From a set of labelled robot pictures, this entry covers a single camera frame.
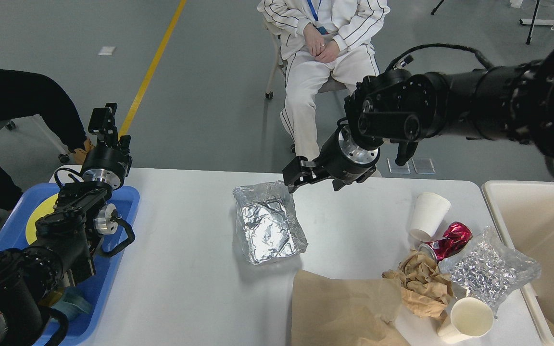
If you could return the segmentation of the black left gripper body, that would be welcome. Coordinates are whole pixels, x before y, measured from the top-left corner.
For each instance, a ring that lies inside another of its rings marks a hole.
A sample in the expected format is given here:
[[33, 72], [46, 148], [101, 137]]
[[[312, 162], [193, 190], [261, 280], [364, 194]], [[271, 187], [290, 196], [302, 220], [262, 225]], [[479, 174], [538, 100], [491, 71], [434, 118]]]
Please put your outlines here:
[[103, 182], [117, 190], [125, 183], [129, 175], [132, 158], [128, 148], [111, 148], [106, 145], [96, 146], [91, 150], [81, 168], [84, 182]]

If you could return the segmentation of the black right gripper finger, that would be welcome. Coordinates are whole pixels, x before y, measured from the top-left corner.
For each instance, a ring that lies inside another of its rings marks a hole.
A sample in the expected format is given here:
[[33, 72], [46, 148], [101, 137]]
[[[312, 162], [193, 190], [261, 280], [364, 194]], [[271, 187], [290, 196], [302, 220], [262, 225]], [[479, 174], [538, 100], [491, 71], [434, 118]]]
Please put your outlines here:
[[340, 191], [343, 187], [347, 185], [351, 185], [352, 183], [363, 183], [365, 180], [367, 180], [369, 177], [371, 177], [374, 173], [376, 173], [377, 167], [372, 166], [367, 169], [364, 173], [361, 173], [359, 175], [354, 175], [352, 177], [345, 177], [343, 179], [335, 178], [332, 181], [332, 186], [334, 191]]
[[308, 161], [305, 156], [295, 156], [283, 169], [283, 181], [290, 194], [303, 185], [316, 184], [326, 179], [330, 179], [330, 174], [325, 167], [316, 161]]

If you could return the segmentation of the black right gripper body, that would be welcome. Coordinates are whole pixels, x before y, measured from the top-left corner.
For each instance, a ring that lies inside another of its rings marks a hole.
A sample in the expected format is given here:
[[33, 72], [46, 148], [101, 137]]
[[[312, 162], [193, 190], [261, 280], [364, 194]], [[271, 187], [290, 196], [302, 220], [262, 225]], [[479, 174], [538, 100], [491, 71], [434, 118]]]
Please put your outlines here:
[[363, 149], [354, 141], [348, 126], [339, 126], [322, 146], [316, 162], [324, 166], [330, 179], [343, 179], [364, 173], [376, 166], [380, 157], [378, 148]]

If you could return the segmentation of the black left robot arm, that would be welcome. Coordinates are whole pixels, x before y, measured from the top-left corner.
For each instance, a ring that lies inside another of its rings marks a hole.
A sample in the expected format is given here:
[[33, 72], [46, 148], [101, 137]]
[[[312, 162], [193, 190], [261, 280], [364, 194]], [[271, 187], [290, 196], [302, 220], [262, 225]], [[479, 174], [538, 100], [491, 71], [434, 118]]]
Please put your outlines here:
[[117, 133], [116, 110], [116, 103], [94, 108], [88, 131], [97, 146], [80, 171], [68, 169], [70, 183], [54, 177], [60, 191], [53, 212], [35, 223], [37, 239], [25, 249], [0, 251], [0, 346], [32, 346], [51, 319], [59, 328], [47, 345], [59, 345], [68, 318], [42, 300], [64, 284], [87, 280], [95, 274], [96, 255], [112, 258], [136, 238], [110, 203], [132, 164], [131, 137]]

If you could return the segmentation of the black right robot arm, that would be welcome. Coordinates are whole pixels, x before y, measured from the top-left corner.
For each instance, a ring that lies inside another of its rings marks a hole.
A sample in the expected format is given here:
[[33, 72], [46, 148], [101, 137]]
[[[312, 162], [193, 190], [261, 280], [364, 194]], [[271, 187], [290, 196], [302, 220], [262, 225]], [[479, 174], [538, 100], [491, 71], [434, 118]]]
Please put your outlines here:
[[545, 59], [494, 66], [477, 49], [445, 47], [473, 53], [483, 68], [411, 74], [398, 65], [424, 45], [402, 53], [384, 73], [357, 83], [345, 98], [345, 118], [316, 159], [297, 156], [284, 168], [288, 192], [327, 179], [336, 191], [362, 183], [375, 172], [385, 142], [398, 144], [394, 162], [404, 166], [421, 140], [442, 134], [533, 144], [554, 178], [554, 50]]

